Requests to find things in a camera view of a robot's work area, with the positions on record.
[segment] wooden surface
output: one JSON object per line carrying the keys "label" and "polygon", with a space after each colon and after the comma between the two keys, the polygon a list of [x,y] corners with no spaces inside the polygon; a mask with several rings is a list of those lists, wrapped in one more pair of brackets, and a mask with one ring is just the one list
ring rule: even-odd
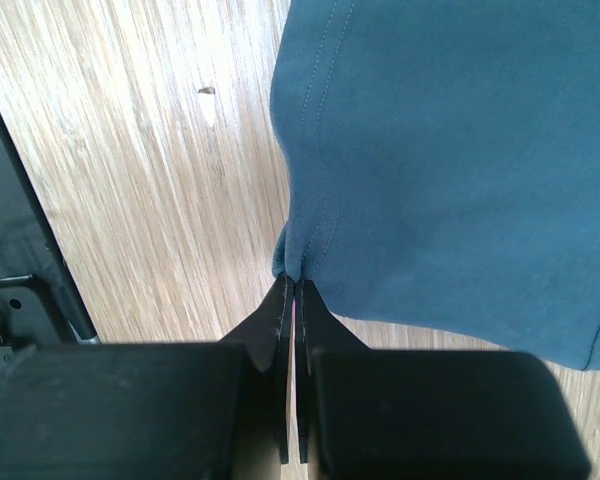
{"label": "wooden surface", "polygon": [[[287,8],[0,1],[0,109],[103,340],[218,338],[268,289],[288,209],[268,116]],[[376,347],[488,347],[347,324]],[[554,372],[600,478],[600,373]]]}

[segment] fabric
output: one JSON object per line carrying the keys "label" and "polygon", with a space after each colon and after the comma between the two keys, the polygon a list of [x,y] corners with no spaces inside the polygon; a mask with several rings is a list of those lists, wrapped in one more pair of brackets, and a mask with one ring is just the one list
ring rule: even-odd
{"label": "fabric", "polygon": [[600,0],[293,0],[274,274],[600,369]]}

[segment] wood grain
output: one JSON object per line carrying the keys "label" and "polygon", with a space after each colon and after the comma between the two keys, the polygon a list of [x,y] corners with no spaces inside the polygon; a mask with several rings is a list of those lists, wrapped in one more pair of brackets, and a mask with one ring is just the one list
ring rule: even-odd
{"label": "wood grain", "polygon": [[[0,109],[104,340],[215,339],[268,289],[288,209],[268,114],[287,8],[0,2]],[[492,347],[346,322],[376,347]],[[552,368],[600,478],[600,373]]]}

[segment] light wood tabletop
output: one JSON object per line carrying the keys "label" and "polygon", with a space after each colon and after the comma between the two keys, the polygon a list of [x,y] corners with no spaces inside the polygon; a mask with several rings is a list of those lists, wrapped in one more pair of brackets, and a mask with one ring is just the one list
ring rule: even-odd
{"label": "light wood tabletop", "polygon": [[[271,285],[289,195],[268,95],[288,6],[0,2],[0,111],[104,341],[217,339]],[[346,323],[375,347],[490,348]],[[600,478],[600,373],[552,369]]]}

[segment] folded cloth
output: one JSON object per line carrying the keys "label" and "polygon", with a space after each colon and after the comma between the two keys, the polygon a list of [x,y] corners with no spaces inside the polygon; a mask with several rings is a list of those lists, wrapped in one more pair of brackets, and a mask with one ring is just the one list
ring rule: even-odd
{"label": "folded cloth", "polygon": [[274,274],[600,369],[600,0],[293,0]]}

